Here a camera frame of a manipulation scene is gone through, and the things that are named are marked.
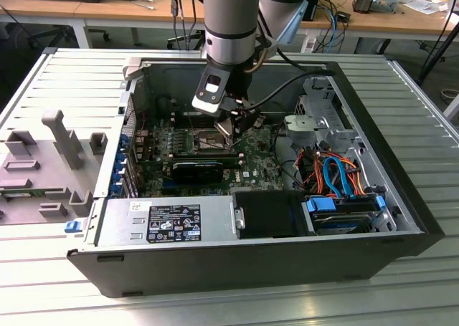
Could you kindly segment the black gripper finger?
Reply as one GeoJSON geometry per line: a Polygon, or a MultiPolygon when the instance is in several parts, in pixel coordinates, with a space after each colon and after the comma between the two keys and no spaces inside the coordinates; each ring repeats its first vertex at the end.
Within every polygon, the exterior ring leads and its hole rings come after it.
{"type": "Polygon", "coordinates": [[[219,120],[237,119],[246,116],[246,109],[243,99],[235,99],[230,96],[224,96],[219,104],[219,120]]]}
{"type": "Polygon", "coordinates": [[[239,140],[257,122],[260,117],[258,107],[238,107],[235,116],[235,140],[239,140]]]}

